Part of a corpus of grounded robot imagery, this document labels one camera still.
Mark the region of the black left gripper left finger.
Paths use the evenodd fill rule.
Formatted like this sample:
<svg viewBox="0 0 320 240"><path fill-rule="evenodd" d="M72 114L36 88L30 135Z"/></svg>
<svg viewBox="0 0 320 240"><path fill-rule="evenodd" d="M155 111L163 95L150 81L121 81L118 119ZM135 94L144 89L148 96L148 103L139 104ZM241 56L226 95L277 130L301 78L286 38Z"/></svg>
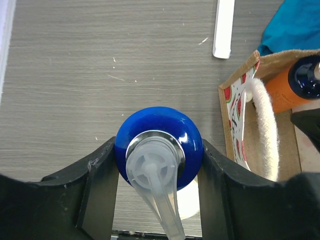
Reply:
<svg viewBox="0 0 320 240"><path fill-rule="evenodd" d="M38 182L0 177L3 240L109 240L119 172L113 138Z"/></svg>

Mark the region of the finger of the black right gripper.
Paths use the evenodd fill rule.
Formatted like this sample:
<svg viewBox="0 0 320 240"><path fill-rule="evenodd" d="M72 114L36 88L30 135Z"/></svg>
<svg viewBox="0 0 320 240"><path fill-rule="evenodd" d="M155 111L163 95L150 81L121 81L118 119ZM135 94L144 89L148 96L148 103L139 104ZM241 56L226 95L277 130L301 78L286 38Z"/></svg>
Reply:
<svg viewBox="0 0 320 240"><path fill-rule="evenodd" d="M309 138L317 150L320 149L319 108L294 112L290 121Z"/></svg>

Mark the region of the blue pump bottle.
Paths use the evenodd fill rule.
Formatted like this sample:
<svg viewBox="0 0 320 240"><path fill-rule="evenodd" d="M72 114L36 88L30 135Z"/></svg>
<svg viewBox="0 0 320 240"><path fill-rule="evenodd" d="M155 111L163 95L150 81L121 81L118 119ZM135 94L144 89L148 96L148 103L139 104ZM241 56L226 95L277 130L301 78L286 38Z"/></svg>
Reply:
<svg viewBox="0 0 320 240"><path fill-rule="evenodd" d="M120 175L148 205L166 236L184 240L177 191L196 178L204 154L194 122L170 107L141 109L119 128L114 150Z"/></svg>

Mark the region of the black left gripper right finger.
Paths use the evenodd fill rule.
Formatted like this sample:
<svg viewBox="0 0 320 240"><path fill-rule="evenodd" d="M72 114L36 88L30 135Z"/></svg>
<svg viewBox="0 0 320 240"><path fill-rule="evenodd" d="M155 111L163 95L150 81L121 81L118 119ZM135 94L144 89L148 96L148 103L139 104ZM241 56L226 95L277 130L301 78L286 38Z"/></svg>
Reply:
<svg viewBox="0 0 320 240"><path fill-rule="evenodd" d="M221 154L204 141L198 173L205 240L317 240L320 175L299 173L274 182Z"/></svg>

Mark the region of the teal t-shirt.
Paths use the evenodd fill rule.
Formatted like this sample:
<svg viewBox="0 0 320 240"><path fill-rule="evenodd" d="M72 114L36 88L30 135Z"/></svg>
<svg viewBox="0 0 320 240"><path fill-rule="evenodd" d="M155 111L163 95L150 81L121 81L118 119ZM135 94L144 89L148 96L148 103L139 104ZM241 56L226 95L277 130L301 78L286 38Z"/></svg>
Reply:
<svg viewBox="0 0 320 240"><path fill-rule="evenodd" d="M320 48L320 2L285 0L265 28L257 50L261 56L287 50Z"/></svg>

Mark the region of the dark pump bottle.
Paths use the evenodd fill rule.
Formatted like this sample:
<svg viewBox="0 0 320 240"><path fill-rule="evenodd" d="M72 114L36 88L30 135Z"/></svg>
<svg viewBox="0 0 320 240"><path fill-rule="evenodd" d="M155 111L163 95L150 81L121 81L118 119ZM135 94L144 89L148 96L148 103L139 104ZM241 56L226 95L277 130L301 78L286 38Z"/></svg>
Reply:
<svg viewBox="0 0 320 240"><path fill-rule="evenodd" d="M320 56L296 61L265 84L272 109L281 113L320 98Z"/></svg>

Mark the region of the burlap canvas tote bag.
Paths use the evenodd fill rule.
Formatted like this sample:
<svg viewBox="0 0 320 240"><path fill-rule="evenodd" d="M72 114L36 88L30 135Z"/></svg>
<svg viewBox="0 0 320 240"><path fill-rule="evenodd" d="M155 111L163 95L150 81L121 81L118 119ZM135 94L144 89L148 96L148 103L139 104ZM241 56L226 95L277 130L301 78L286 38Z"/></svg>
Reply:
<svg viewBox="0 0 320 240"><path fill-rule="evenodd" d="M253 78L267 83L297 60L319 55L319 49L285 50L261 56L256 50L231 77L218 87L223 122L226 155L243 168L267 177L270 170L264 154L269 150L261 139L265 129L259 126L260 114L254 98L247 93ZM307 137L291 122L291 115L319 109L318 100L275 114L279 161L278 181L287 180L300 172L319 172L320 153Z"/></svg>

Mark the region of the green bottle white cap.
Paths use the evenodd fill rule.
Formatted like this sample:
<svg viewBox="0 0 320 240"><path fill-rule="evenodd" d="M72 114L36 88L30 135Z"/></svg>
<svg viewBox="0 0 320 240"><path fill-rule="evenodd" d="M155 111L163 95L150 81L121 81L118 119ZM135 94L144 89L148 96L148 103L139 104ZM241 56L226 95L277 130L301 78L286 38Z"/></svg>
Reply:
<svg viewBox="0 0 320 240"><path fill-rule="evenodd" d="M187 186L177 191L177 204L181 220L191 218L200 212L197 177L194 178Z"/></svg>

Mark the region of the metal clothes rack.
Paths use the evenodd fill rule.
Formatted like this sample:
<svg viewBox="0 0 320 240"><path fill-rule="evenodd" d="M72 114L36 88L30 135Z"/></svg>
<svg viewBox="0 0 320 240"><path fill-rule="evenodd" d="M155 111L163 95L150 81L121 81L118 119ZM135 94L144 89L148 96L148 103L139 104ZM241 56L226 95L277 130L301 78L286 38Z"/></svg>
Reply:
<svg viewBox="0 0 320 240"><path fill-rule="evenodd" d="M235 0L218 0L215 14L212 55L228 59L231 55L231 40Z"/></svg>

